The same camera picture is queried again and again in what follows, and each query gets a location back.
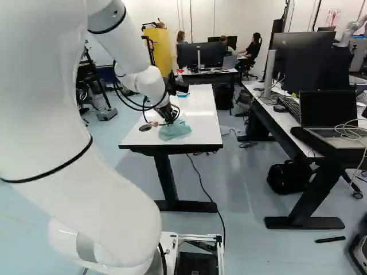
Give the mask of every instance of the light blue towel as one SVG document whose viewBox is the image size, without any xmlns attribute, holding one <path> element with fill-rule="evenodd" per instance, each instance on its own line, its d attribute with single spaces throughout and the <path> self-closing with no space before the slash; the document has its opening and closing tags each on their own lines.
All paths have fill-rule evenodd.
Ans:
<svg viewBox="0 0 367 275">
<path fill-rule="evenodd" d="M 159 130 L 158 136 L 165 142 L 180 136 L 188 135 L 192 132 L 186 121 L 177 119 L 173 124 L 164 125 Z"/>
</svg>

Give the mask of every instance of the standing desk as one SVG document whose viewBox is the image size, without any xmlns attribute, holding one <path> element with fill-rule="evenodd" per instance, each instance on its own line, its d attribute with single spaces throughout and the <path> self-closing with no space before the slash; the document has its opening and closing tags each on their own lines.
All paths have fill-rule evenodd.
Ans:
<svg viewBox="0 0 367 275">
<path fill-rule="evenodd" d="M 139 131 L 139 127 L 146 124 L 142 117 L 120 142 L 119 148 L 154 157 L 165 196 L 165 200 L 155 201 L 160 211 L 216 213 L 217 205 L 213 202 L 182 201 L 178 198 L 169 160 L 169 155 L 214 152 L 223 148 L 212 86 L 191 85 L 189 93 L 186 98 L 171 96 L 170 100 L 181 109 L 180 118 L 190 125 L 190 135 L 163 141 L 158 137 L 160 127 Z M 148 121 L 163 123 L 154 110 L 146 112 L 146 117 Z"/>
<path fill-rule="evenodd" d="M 238 71 L 235 68 L 228 70 L 212 69 L 207 72 L 193 73 L 189 70 L 181 73 L 183 82 L 189 85 L 193 84 L 222 84 L 228 83 L 231 90 L 231 97 L 235 94 L 235 78 L 238 75 Z"/>
<path fill-rule="evenodd" d="M 299 123 L 290 113 L 277 113 L 272 105 L 267 105 L 268 101 L 260 98 L 261 92 L 255 91 L 259 83 L 254 82 L 245 85 L 247 91 L 253 96 L 251 110 L 268 130 L 263 131 L 261 135 L 256 133 L 252 136 L 246 136 L 246 141 L 266 140 L 269 133 L 282 146 L 287 155 L 294 161 L 310 164 L 316 162 L 320 167 L 317 169 L 316 176 L 308 184 L 301 198 L 298 200 L 293 210 L 287 217 L 265 217 L 264 222 L 268 229 L 344 229 L 344 223 L 337 217 L 312 217 L 314 211 L 321 205 L 331 189 L 338 182 L 346 168 L 356 168 L 361 161 L 357 159 L 345 159 L 343 164 L 333 159 L 325 158 L 319 152 L 316 152 L 307 144 L 293 136 L 290 132 L 292 127 L 298 127 Z M 279 87 L 272 89 L 281 95 L 284 91 Z M 359 121 L 361 127 L 367 128 L 367 121 Z"/>
</svg>

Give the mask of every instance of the open laptop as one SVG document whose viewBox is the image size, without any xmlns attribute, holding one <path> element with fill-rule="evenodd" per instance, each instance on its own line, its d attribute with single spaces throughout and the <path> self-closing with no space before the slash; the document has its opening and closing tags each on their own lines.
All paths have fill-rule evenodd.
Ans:
<svg viewBox="0 0 367 275">
<path fill-rule="evenodd" d="M 345 91 L 301 91 L 300 124 L 303 129 L 326 141 L 336 149 L 364 148 L 356 140 L 347 140 L 334 127 L 357 118 L 357 102 L 354 90 Z M 358 121 L 349 123 L 358 127 Z M 366 138 L 367 132 L 353 127 L 338 128 L 339 132 L 357 132 Z"/>
<path fill-rule="evenodd" d="M 236 66 L 236 63 L 237 63 L 237 55 L 233 54 L 225 56 L 223 59 L 222 70 L 233 69 Z"/>
</svg>

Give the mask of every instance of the black pen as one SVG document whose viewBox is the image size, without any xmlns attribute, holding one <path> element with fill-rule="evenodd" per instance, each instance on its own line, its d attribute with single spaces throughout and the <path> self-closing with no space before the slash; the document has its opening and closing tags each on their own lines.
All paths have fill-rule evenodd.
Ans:
<svg viewBox="0 0 367 275">
<path fill-rule="evenodd" d="M 317 239 L 315 243 L 324 243 L 324 242 L 337 242 L 344 241 L 346 238 L 344 236 L 334 237 L 334 238 L 326 238 L 326 239 Z"/>
</svg>

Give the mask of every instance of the black backpack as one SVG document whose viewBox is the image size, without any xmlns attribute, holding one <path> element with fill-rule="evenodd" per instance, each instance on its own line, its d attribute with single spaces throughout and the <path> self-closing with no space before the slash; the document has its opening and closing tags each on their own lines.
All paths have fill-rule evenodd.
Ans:
<svg viewBox="0 0 367 275">
<path fill-rule="evenodd" d="M 279 195 L 304 192 L 312 176 L 310 166 L 286 160 L 270 167 L 267 182 Z"/>
</svg>

